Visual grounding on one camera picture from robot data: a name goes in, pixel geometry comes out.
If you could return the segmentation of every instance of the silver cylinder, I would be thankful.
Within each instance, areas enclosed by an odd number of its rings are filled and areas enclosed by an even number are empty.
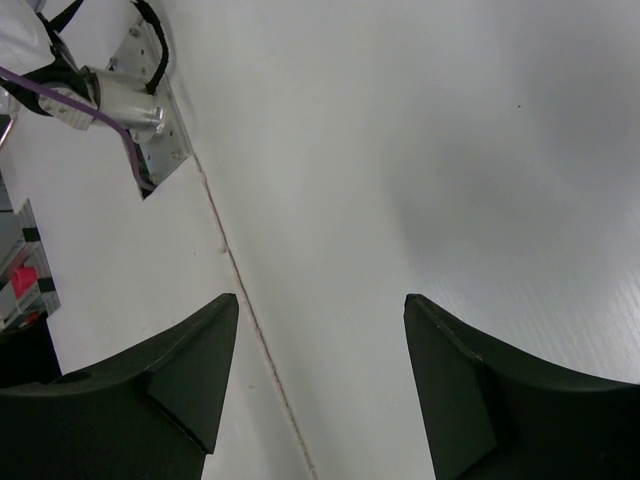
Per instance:
[[[107,70],[91,68],[89,72],[94,78],[94,95],[101,112],[137,133],[139,142],[162,133],[164,109],[156,97],[146,93],[142,80]]]

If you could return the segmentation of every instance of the metal bracket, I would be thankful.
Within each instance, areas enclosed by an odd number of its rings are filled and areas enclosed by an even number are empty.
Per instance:
[[[107,69],[148,82],[159,61],[157,40],[148,25],[139,20],[129,29]],[[162,130],[155,134],[132,130],[131,137],[142,151],[149,179],[160,185],[193,154],[193,149],[166,76],[158,86],[156,97],[165,115]]]
[[[60,299],[51,279],[51,269],[29,201],[17,215],[21,233],[0,261],[0,332],[20,328],[33,313],[47,312],[51,315],[60,307]],[[9,282],[16,268],[21,265],[34,267],[38,281],[20,298],[16,298]]]

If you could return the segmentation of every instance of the red component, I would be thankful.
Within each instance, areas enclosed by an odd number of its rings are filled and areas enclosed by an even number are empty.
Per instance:
[[[38,318],[40,318],[40,314],[39,313],[32,313],[31,315],[29,315],[27,317],[27,319],[24,321],[25,325],[31,325],[33,322],[35,322],[36,320],[38,320]]]
[[[11,277],[11,286],[16,299],[22,297],[31,286],[38,281],[35,267],[18,267]]]

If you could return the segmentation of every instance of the black cable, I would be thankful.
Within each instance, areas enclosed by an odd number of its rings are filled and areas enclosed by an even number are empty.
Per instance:
[[[56,18],[49,22],[51,28],[53,28],[56,32],[61,33],[62,30],[69,24],[71,19],[78,12],[78,9],[82,6],[84,0],[76,0],[67,8],[65,8]]]
[[[160,63],[158,64],[158,68],[153,74],[153,77],[151,77],[151,80],[149,80],[149,83],[147,83],[146,85],[147,93],[149,95],[153,95],[156,93],[158,85],[160,84],[160,80],[162,80],[162,77],[164,76],[165,72],[167,71],[167,67],[169,66],[169,45],[167,44],[167,39],[165,38],[160,19],[158,18],[158,15],[156,15],[156,12],[153,10],[153,8],[151,8],[151,5],[149,5],[146,0],[134,0],[131,3],[133,3],[133,6],[138,9],[140,15],[142,15],[142,19],[149,25],[151,25],[153,31],[158,36],[160,45],[162,46],[162,57],[160,59]]]

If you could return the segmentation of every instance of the white wall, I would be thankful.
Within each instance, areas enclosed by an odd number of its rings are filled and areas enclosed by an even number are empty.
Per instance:
[[[320,478],[432,475],[409,292],[640,380],[640,4],[164,3],[195,148]]]

